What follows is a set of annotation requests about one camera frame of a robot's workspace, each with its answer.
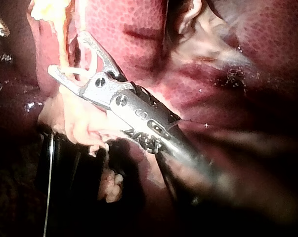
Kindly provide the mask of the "right arm instrument jaw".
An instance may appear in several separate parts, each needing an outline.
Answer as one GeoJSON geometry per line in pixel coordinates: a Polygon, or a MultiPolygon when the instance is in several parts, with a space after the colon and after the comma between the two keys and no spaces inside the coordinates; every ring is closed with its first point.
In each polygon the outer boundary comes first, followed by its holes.
{"type": "Polygon", "coordinates": [[[105,72],[117,81],[126,81],[125,74],[113,57],[89,32],[79,32],[77,39],[84,48],[87,48],[91,52],[89,64],[90,77],[94,76],[97,72],[105,72]]]}
{"type": "Polygon", "coordinates": [[[84,68],[61,68],[58,65],[49,65],[48,73],[58,83],[69,89],[75,95],[79,97],[85,96],[90,79],[90,72],[88,70],[84,68]]]}

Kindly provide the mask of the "right arm instrument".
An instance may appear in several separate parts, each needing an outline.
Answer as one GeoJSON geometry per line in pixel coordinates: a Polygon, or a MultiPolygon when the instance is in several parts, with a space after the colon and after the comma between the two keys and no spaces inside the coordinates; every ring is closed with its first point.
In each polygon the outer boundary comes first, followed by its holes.
{"type": "Polygon", "coordinates": [[[169,129],[179,117],[147,90],[132,82],[119,82],[109,73],[100,72],[79,89],[79,95],[112,111],[128,125],[123,133],[145,151],[178,151],[178,139],[169,129]]]}

